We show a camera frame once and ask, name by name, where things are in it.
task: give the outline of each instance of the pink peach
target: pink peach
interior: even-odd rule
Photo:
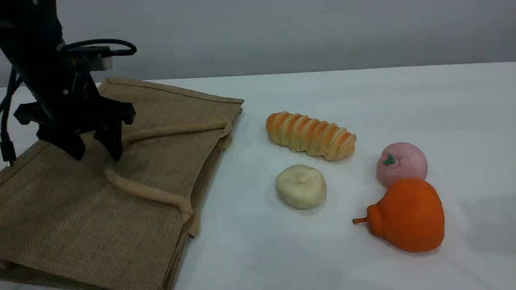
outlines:
[[[427,173],[428,163],[423,152],[406,142],[387,146],[376,164],[376,178],[386,187],[405,178],[425,180]]]

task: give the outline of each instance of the jute bag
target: jute bag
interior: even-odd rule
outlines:
[[[113,163],[83,134],[78,162],[43,141],[0,171],[0,279],[80,289],[171,289],[242,100],[107,79],[133,103]]]

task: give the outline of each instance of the tabletop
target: tabletop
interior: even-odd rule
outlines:
[[[514,289],[516,63],[153,82],[245,100],[176,289]],[[20,88],[11,114],[31,101]],[[347,127],[354,155],[328,162],[271,143],[265,120],[284,110]],[[12,118],[8,128],[18,154],[36,141],[34,124]],[[385,193],[376,162],[400,141],[428,159],[445,211],[438,251],[403,252],[351,223]],[[323,173],[323,204],[298,211],[279,201],[275,179],[294,164]]]

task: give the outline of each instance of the striped bread roll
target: striped bread roll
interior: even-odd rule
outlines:
[[[267,118],[267,132],[278,145],[287,146],[292,151],[306,151],[312,156],[322,156],[329,161],[353,154],[357,140],[357,136],[344,127],[286,111]]]

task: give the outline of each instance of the gray wall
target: gray wall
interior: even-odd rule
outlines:
[[[140,79],[516,61],[515,0],[58,0],[65,40],[139,49]],[[0,56],[0,86],[9,64]]]

